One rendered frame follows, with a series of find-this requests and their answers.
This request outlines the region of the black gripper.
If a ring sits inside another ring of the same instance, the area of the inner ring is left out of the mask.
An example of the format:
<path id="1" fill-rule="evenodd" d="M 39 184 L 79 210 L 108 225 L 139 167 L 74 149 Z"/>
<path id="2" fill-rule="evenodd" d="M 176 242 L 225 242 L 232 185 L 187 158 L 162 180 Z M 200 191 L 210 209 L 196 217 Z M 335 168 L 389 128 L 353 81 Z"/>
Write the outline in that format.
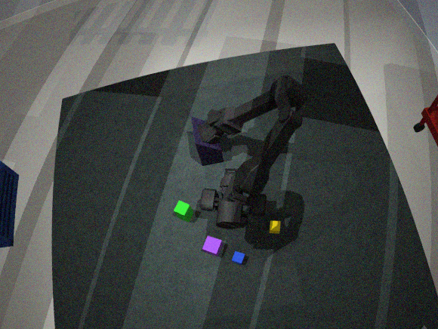
<path id="1" fill-rule="evenodd" d="M 218 202 L 223 200 L 219 198 L 216 189 L 203 189 L 200 200 L 200 208 L 205 211 L 216 211 Z M 255 217 L 265 216 L 267 196 L 265 194 L 259 195 L 250 205 L 248 215 Z"/>

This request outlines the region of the purple cube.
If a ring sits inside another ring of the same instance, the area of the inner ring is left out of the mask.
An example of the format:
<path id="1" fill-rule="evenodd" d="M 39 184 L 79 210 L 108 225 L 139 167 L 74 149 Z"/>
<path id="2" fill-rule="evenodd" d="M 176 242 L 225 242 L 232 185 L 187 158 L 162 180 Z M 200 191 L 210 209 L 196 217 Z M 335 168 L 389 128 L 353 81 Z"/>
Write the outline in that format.
<path id="1" fill-rule="evenodd" d="M 223 246 L 222 240 L 207 236 L 203 250 L 204 252 L 210 255 L 215 255 L 218 257 L 222 246 Z"/>

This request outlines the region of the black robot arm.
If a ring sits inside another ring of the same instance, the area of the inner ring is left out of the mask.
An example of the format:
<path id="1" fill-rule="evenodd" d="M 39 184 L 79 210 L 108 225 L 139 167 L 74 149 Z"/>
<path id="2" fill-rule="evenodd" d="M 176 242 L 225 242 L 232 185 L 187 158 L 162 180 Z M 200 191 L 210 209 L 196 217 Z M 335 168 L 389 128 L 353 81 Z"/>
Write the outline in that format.
<path id="1" fill-rule="evenodd" d="M 275 80 L 270 91 L 236 108 L 211 109 L 208 120 L 196 125 L 202 142 L 217 143 L 224 133 L 235 136 L 242 132 L 247 121 L 277 107 L 279 118 L 255 155 L 238 169 L 225 169 L 220 183 L 223 200 L 218 202 L 217 227 L 237 229 L 247 225 L 243 205 L 250 207 L 261 194 L 269 180 L 271 166 L 295 130 L 302 125 L 302 115 L 307 108 L 307 89 L 289 75 L 282 75 Z M 290 109 L 292 107 L 296 107 L 295 112 Z"/>

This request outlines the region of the blue block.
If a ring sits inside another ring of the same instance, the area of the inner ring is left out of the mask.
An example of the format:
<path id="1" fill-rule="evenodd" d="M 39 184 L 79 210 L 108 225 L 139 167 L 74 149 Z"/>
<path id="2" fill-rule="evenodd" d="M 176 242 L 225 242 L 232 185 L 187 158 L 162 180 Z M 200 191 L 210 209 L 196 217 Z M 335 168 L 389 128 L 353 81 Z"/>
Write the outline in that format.
<path id="1" fill-rule="evenodd" d="M 239 253 L 239 252 L 235 251 L 235 253 L 233 255 L 233 258 L 232 258 L 232 262 L 238 263 L 239 265 L 242 265 L 244 259 L 245 259 L 245 254 L 244 253 Z"/>

